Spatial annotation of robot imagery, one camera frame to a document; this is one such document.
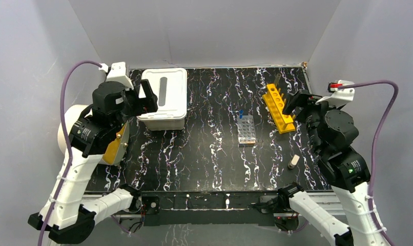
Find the white bin lid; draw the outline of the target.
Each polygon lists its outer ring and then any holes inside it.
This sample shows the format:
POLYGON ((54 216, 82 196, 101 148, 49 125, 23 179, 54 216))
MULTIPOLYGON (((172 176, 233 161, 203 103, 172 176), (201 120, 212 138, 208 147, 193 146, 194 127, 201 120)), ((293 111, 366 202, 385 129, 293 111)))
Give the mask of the white bin lid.
POLYGON ((187 80, 184 68, 146 69, 141 75, 147 79, 157 96, 158 110, 138 117, 140 121, 181 120, 187 114, 187 80))

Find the metal perforated tube rack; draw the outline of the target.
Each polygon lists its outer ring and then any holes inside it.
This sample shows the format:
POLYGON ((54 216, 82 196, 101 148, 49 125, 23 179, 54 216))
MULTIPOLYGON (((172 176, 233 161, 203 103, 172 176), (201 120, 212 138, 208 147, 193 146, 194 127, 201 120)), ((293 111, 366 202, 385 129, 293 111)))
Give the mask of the metal perforated tube rack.
POLYGON ((240 145, 254 145, 256 131, 252 115, 240 115, 237 119, 238 143, 240 145))

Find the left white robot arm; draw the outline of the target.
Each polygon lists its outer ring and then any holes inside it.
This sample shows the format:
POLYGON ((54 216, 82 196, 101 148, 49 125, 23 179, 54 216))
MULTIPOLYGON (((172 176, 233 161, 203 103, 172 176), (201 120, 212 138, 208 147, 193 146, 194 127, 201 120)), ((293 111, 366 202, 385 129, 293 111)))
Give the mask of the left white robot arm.
POLYGON ((104 82, 93 91, 92 104, 70 108, 72 126, 61 122, 66 144, 64 163, 46 204, 28 218, 31 227, 48 232, 52 241, 82 243, 107 217, 124 210, 140 211, 141 192, 128 184, 96 200, 82 200, 93 171, 127 118, 157 111, 157 96, 149 81, 143 79, 140 84, 144 97, 117 81, 104 82))

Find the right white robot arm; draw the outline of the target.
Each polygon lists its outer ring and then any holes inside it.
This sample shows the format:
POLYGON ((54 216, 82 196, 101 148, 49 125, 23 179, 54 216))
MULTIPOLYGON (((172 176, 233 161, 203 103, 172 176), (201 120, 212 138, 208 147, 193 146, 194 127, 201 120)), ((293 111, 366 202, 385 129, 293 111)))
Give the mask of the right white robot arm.
POLYGON ((278 207, 302 215, 330 245, 390 245, 369 191, 368 165, 352 148, 359 134, 353 118, 306 90, 290 95, 283 113, 296 108, 300 108, 297 121, 306 125, 317 166, 338 197, 347 223, 318 205, 297 183, 278 190, 278 207))

